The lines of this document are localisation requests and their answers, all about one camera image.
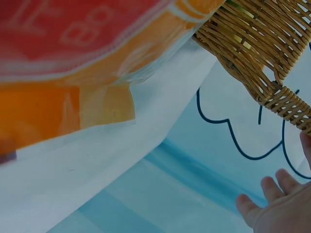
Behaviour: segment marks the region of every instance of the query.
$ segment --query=fingers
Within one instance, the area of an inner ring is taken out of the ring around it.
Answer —
[[[295,192],[295,190],[301,186],[301,184],[284,169],[276,172],[276,179],[285,195]]]
[[[300,141],[303,148],[303,152],[309,162],[309,166],[311,168],[311,137],[304,134],[303,132],[300,133]]]
[[[256,217],[260,212],[261,208],[253,203],[250,198],[245,194],[238,196],[236,200],[236,205],[246,224],[249,227],[253,227],[255,225]]]
[[[285,196],[272,177],[263,178],[260,184],[269,203]]]

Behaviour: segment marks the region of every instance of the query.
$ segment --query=white sheet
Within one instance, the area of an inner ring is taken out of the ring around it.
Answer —
[[[133,86],[136,123],[100,126],[18,152],[0,167],[0,232],[44,233],[165,138],[215,58],[187,42],[156,74]]]

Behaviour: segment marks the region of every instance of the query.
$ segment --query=red label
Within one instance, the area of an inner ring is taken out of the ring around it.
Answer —
[[[87,62],[120,45],[170,1],[2,0],[0,63],[40,61],[44,67],[46,61],[61,63],[88,54],[80,60]],[[27,65],[25,70],[35,70]],[[76,65],[76,62],[68,63],[66,69]],[[63,67],[56,63],[52,66],[42,72],[55,72]]]

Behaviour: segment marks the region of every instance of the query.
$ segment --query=woven rattan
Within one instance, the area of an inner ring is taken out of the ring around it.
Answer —
[[[196,32],[194,40],[213,53],[260,105],[311,135],[310,106],[283,86],[283,80],[311,41],[311,3],[234,2],[250,14],[226,2]],[[265,67],[273,71],[274,77],[266,76]]]

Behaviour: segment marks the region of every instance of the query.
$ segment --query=orange bag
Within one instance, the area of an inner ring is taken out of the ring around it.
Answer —
[[[129,84],[222,2],[2,1],[0,154],[134,119]]]

